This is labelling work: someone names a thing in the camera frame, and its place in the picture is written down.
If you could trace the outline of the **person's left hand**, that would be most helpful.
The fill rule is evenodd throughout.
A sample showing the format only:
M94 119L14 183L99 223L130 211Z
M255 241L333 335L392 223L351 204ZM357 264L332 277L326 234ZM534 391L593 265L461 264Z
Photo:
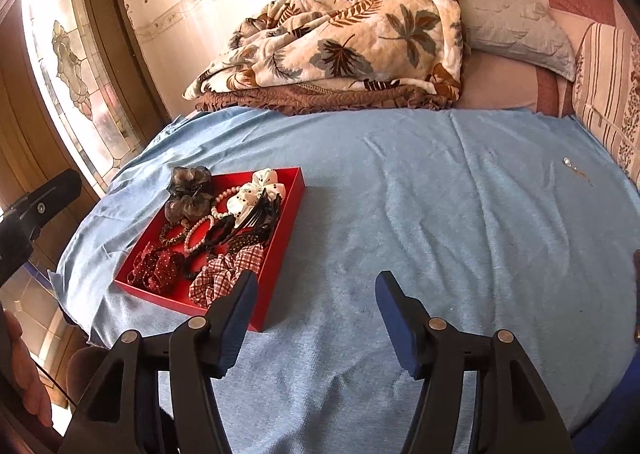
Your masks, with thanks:
M10 311L4 310L3 314L6 317L6 329L11 343L12 373L20 388L24 408L29 414L36 416L41 425L51 428L53 422L50 396L22 339L21 324Z

